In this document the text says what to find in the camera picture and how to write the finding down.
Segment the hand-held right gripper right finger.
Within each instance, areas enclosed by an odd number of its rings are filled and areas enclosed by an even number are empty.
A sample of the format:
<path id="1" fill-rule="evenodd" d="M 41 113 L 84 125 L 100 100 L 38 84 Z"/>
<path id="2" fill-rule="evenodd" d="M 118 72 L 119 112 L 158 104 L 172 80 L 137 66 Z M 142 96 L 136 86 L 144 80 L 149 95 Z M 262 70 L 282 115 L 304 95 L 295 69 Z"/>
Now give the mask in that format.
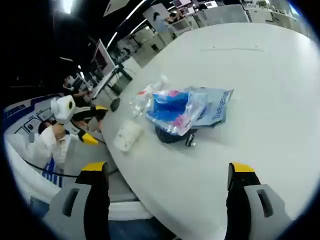
<path id="1" fill-rule="evenodd" d="M 227 191 L 227 240 L 275 240 L 292 223 L 284 200 L 249 165 L 229 164 Z"/>

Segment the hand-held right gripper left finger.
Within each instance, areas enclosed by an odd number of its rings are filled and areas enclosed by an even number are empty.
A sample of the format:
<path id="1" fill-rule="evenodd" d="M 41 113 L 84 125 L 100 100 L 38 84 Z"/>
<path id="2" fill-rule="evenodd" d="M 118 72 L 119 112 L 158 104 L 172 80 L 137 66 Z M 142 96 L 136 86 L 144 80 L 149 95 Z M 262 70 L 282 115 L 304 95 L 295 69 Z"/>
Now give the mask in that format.
<path id="1" fill-rule="evenodd" d="M 109 240 L 108 163 L 86 165 L 49 203 L 43 220 L 59 240 Z"/>

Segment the person's left hand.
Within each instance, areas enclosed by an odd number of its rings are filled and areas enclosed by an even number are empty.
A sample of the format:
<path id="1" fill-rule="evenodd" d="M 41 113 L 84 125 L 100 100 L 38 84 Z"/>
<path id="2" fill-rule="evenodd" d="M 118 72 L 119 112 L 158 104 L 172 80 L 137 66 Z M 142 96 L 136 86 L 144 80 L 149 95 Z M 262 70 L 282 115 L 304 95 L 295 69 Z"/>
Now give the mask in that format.
<path id="1" fill-rule="evenodd" d="M 66 130 L 62 124 L 56 123 L 52 125 L 52 131 L 54 135 L 55 144 L 58 147 L 61 147 L 63 150 L 67 150 L 70 138 L 69 135 L 66 133 Z"/>

